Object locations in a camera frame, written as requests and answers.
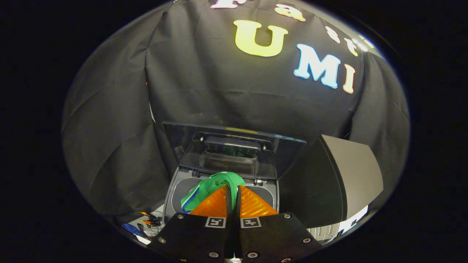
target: wire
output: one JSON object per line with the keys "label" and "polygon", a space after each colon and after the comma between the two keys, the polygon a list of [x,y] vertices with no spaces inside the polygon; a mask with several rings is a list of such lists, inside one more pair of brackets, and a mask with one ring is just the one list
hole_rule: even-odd
{"label": "wire", "polygon": [[154,215],[154,216],[156,216],[155,214],[153,214],[154,212],[161,213],[161,216],[164,216],[164,214],[162,212],[158,211],[158,210],[155,210],[155,211],[151,212],[151,214]]}
{"label": "wire", "polygon": [[159,226],[148,226],[148,228],[149,228],[151,231],[153,230],[153,228],[156,228],[156,229],[158,229],[159,231],[162,230],[162,227],[159,227]]}
{"label": "wire", "polygon": [[159,227],[156,227],[157,230],[154,230],[152,227],[149,228],[149,230],[151,230],[151,232],[155,233],[156,235],[159,234],[161,232],[161,228]]}

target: colorful letter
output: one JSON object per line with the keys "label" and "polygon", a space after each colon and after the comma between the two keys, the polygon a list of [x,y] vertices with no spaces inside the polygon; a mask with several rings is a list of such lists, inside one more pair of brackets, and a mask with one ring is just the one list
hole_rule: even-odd
{"label": "colorful letter", "polygon": [[275,8],[275,11],[276,11],[276,13],[278,13],[280,15],[292,17],[292,18],[294,18],[296,20],[303,21],[303,22],[306,20],[302,16],[302,13],[299,10],[297,10],[297,9],[295,9],[293,7],[282,5],[282,4],[277,4],[276,6],[277,6],[277,8]]}
{"label": "colorful letter", "polygon": [[269,46],[260,46],[255,43],[257,29],[262,27],[260,23],[248,20],[236,20],[234,21],[234,25],[237,26],[235,34],[235,44],[237,47],[247,54],[262,57],[278,55],[283,49],[284,35],[288,33],[284,28],[268,26],[268,29],[273,32],[271,44]]}
{"label": "colorful letter", "polygon": [[354,90],[352,89],[352,84],[354,81],[354,73],[356,73],[356,70],[348,64],[345,64],[344,67],[346,68],[346,82],[343,85],[343,90],[347,93],[352,94],[354,92]]}
{"label": "colorful letter", "polygon": [[247,0],[218,0],[216,4],[210,6],[210,8],[236,8],[237,5],[233,4],[233,2],[237,2],[240,5],[244,4]]}
{"label": "colorful letter", "polygon": [[308,72],[310,67],[314,80],[318,80],[325,72],[324,77],[321,79],[322,83],[331,88],[338,87],[336,75],[338,74],[338,65],[341,63],[340,59],[332,55],[327,55],[320,61],[315,49],[312,47],[304,44],[297,44],[297,48],[300,50],[300,61],[299,68],[294,70],[294,75],[308,79],[310,77]]}
{"label": "colorful letter", "polygon": [[327,33],[331,37],[331,39],[333,39],[335,42],[337,42],[339,44],[340,39],[338,38],[338,34],[333,29],[331,29],[329,27],[325,27],[325,29],[327,30]]}
{"label": "colorful letter", "polygon": [[346,42],[348,43],[348,49],[351,51],[351,53],[354,56],[358,56],[358,54],[354,51],[356,49],[356,46],[353,44],[353,42],[350,39],[345,38]]}

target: green cloth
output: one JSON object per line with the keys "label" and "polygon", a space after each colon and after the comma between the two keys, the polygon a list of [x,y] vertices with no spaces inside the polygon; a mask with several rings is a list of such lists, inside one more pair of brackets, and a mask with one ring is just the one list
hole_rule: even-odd
{"label": "green cloth", "polygon": [[231,190],[231,207],[234,210],[237,203],[237,186],[245,186],[242,177],[236,173],[223,172],[217,173],[208,179],[202,180],[190,193],[180,200],[180,204],[184,212],[191,212],[201,202],[203,202],[210,194],[226,185]]}

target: bolt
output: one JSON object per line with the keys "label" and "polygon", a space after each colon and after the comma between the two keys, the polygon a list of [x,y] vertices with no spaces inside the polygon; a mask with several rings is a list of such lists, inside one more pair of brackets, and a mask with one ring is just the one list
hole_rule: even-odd
{"label": "bolt", "polygon": [[255,252],[251,252],[251,253],[248,253],[248,254],[247,254],[247,257],[248,257],[248,258],[256,258],[256,257],[258,257],[258,254],[255,253]]}
{"label": "bolt", "polygon": [[216,253],[216,252],[210,252],[210,253],[208,253],[208,255],[209,255],[210,257],[219,257],[219,254]]}

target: blue letter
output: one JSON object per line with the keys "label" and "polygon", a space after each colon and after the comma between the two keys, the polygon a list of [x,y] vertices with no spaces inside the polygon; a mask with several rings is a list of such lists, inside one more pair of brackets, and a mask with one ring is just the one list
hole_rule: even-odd
{"label": "blue letter", "polygon": [[308,72],[310,67],[314,80],[318,80],[323,72],[325,72],[324,77],[321,79],[322,83],[332,88],[338,87],[336,75],[338,74],[338,65],[341,63],[340,59],[332,55],[327,55],[320,61],[312,47],[304,44],[297,44],[297,48],[300,50],[300,61],[299,68],[294,70],[294,75],[308,79],[310,77]]}

